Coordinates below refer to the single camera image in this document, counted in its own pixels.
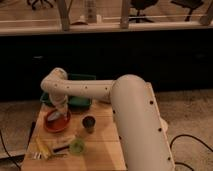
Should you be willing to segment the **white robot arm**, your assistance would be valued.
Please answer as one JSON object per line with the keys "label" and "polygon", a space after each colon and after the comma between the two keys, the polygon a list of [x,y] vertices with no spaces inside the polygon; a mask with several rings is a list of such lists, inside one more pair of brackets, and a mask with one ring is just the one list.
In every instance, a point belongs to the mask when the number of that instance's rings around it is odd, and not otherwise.
{"label": "white robot arm", "polygon": [[66,96],[110,103],[128,171],[175,171],[163,119],[141,77],[127,74],[115,80],[69,80],[64,69],[55,68],[41,81],[41,88],[59,110],[64,108]]}

